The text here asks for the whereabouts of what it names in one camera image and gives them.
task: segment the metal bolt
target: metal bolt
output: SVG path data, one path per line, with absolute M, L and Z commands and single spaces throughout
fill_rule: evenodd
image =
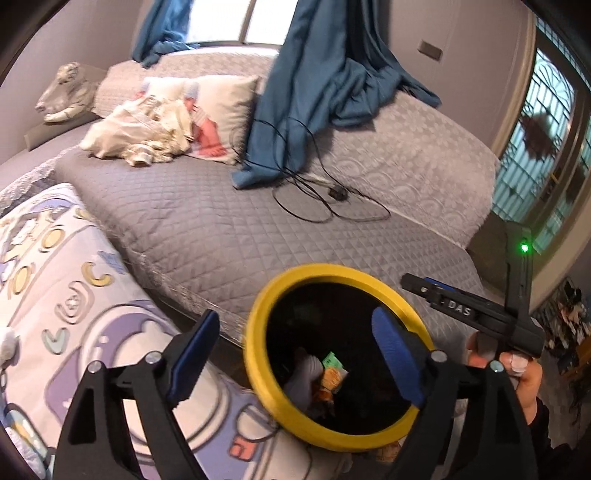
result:
M 148 354 L 146 354 L 145 360 L 146 360 L 146 363 L 148 363 L 150 365 L 157 364 L 158 362 L 160 362 L 162 360 L 162 354 L 160 352 L 156 352 L 156 351 L 149 352 Z
M 434 362 L 442 364 L 443 362 L 447 362 L 447 353 L 442 350 L 434 350 L 431 352 L 431 358 Z
M 505 369 L 505 367 L 503 367 L 503 364 L 498 360 L 493 360 L 489 365 L 492 371 L 497 374 L 501 373 Z
M 97 373 L 101 368 L 103 368 L 102 364 L 98 360 L 94 360 L 88 364 L 88 371 L 91 374 Z

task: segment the cow figurine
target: cow figurine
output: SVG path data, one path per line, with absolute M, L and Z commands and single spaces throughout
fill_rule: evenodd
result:
M 45 123 L 65 122 L 92 108 L 99 81 L 89 79 L 89 68 L 94 69 L 73 61 L 57 69 L 56 77 L 35 105 L 35 110 L 46 113 Z

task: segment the white pillow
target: white pillow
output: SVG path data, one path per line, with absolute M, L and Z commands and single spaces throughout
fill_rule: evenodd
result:
M 198 86 L 196 106 L 202 110 L 201 113 L 196 112 L 195 121 L 200 125 L 203 122 L 202 114 L 207 115 L 215 123 L 215 130 L 222 148 L 214 149 L 213 155 L 204 153 L 199 143 L 200 138 L 197 136 L 187 155 L 227 164 L 236 163 L 238 156 L 245 148 L 258 80 L 258 76 L 234 75 L 207 75 L 195 80 Z M 190 92 L 191 83 L 189 82 L 186 87 Z M 200 129 L 203 135 L 208 133 L 207 126 L 201 125 Z
M 175 77 L 146 77 L 144 85 L 148 88 L 146 94 L 154 95 L 157 98 L 166 98 L 168 100 L 181 99 L 185 90 L 187 79 Z

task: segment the hand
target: hand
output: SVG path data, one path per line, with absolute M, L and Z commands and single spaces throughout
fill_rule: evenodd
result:
M 487 366 L 488 361 L 478 355 L 475 351 L 476 334 L 472 335 L 468 340 L 467 349 L 470 351 L 470 356 L 468 357 L 468 365 L 470 367 L 484 368 Z M 523 357 L 513 356 L 510 352 L 502 353 L 499 360 L 509 375 L 515 373 L 511 365 L 512 362 L 515 368 L 519 368 L 520 370 L 522 367 L 525 368 L 525 371 L 519 379 L 515 393 L 517 393 L 517 399 L 519 399 L 519 403 L 523 409 L 525 421 L 529 425 L 534 421 L 534 418 L 538 413 L 538 403 L 536 398 L 542 383 L 542 367 L 536 360 L 529 360 L 527 362 Z

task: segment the black cable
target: black cable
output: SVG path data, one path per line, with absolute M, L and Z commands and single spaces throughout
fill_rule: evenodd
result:
M 298 172 L 293 171 L 290 168 L 288 168 L 285 165 L 285 163 L 286 163 L 285 158 L 287 158 L 287 160 L 289 160 L 289 158 L 290 158 L 288 139 L 285 136 L 283 136 L 283 134 L 279 131 L 279 129 L 275 125 L 273 125 L 270 122 L 267 122 L 265 120 L 256 119 L 256 118 L 254 119 L 254 122 L 271 127 L 274 130 L 274 132 L 276 133 L 276 136 L 273 139 L 273 146 L 272 146 L 275 167 L 270 167 L 268 165 L 262 165 L 260 163 L 256 163 L 248 157 L 241 158 L 240 153 L 236 150 L 234 143 L 233 143 L 233 136 L 234 136 L 236 130 L 233 130 L 230 133 L 230 139 L 229 139 L 231 148 L 234 150 L 234 152 L 236 153 L 236 155 L 238 156 L 238 158 L 241 160 L 242 163 L 255 165 L 258 167 L 262 167 L 262 168 L 267 168 L 267 169 L 270 169 L 272 171 L 276 171 L 281 174 L 281 178 L 279 179 L 279 183 L 277 183 L 275 186 L 273 186 L 273 188 L 271 190 L 271 194 L 273 196 L 273 199 L 275 200 L 277 205 L 279 205 L 279 207 L 281 207 L 284 211 L 289 213 L 291 216 L 293 216 L 299 220 L 303 220 L 305 222 L 310 222 L 310 223 L 328 223 L 333 219 L 333 217 L 337 217 L 337 218 L 340 218 L 341 220 L 346 220 L 346 221 L 354 222 L 354 223 L 377 222 L 377 221 L 381 221 L 381 220 L 387 220 L 391 217 L 392 213 L 381 202 L 377 201 L 373 197 L 370 197 L 369 195 L 364 194 L 359 189 L 356 189 L 356 188 L 353 188 L 353 187 L 343 184 L 341 181 L 339 181 L 337 178 L 335 178 L 333 175 L 331 175 L 330 172 L 324 166 L 324 162 L 322 160 L 322 155 L 320 153 L 320 148 L 318 147 L 318 143 L 316 142 L 316 137 L 310 131 L 308 126 L 306 124 L 304 124 L 304 122 L 301 122 L 299 119 L 294 118 L 294 117 L 287 117 L 287 120 L 288 121 L 292 120 L 292 121 L 297 122 L 306 130 L 307 135 L 310 136 L 310 138 L 312 139 L 312 143 L 314 144 L 314 150 L 316 151 L 316 156 L 318 157 L 318 160 L 320 162 L 320 167 L 326 173 L 327 177 L 330 178 L 332 180 L 332 182 L 334 182 L 334 185 L 331 186 L 331 185 L 327 184 L 327 182 L 325 182 L 325 181 L 315 181 L 313 179 L 304 178 Z M 279 162 L 277 161 L 277 157 L 276 157 L 276 152 L 277 152 L 276 146 L 277 146 L 277 137 L 278 136 L 283 140 L 283 143 L 285 145 L 284 164 L 283 165 L 279 165 Z M 328 217 L 326 219 L 322 219 L 322 220 L 314 220 L 314 219 L 304 218 L 304 217 L 292 212 L 291 210 L 289 210 L 289 208 L 287 208 L 277 198 L 277 191 L 279 191 L 279 189 L 282 188 L 283 186 L 285 186 L 286 184 L 294 185 L 296 188 L 298 188 L 301 192 L 303 192 L 307 196 L 322 203 L 323 206 L 326 208 L 326 210 L 328 210 L 328 213 L 329 213 Z M 369 200 L 370 202 L 375 203 L 376 205 L 383 208 L 386 213 L 381 216 L 372 216 L 372 217 L 367 217 L 367 218 L 350 218 L 350 217 L 341 215 L 331 207 L 330 203 L 320 193 L 318 193 L 318 191 L 312 186 L 313 184 L 321 185 L 324 188 L 331 188 L 331 187 L 339 186 L 339 187 L 343 188 L 345 191 L 347 191 L 347 193 L 350 193 L 352 195 L 355 195 L 357 197 L 360 197 L 360 198 L 363 198 L 363 199 Z

